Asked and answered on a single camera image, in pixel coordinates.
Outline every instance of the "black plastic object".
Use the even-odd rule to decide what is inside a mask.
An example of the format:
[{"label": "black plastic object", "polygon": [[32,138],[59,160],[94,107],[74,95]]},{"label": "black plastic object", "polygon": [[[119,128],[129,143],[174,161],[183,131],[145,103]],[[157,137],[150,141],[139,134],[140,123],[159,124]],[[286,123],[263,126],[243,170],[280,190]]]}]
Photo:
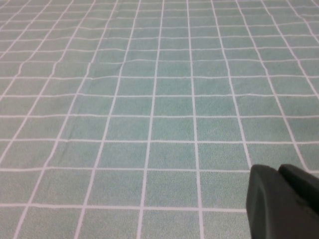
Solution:
[{"label": "black plastic object", "polygon": [[253,165],[246,201],[252,239],[319,239],[319,179],[292,165]]}]

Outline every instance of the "grid pattern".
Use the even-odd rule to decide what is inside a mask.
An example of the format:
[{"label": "grid pattern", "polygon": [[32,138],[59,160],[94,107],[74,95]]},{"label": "grid pattern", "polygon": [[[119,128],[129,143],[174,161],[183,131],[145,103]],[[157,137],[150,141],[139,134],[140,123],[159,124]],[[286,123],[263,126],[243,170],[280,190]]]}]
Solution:
[{"label": "grid pattern", "polygon": [[0,238],[249,238],[253,164],[319,176],[318,0],[0,1]]}]

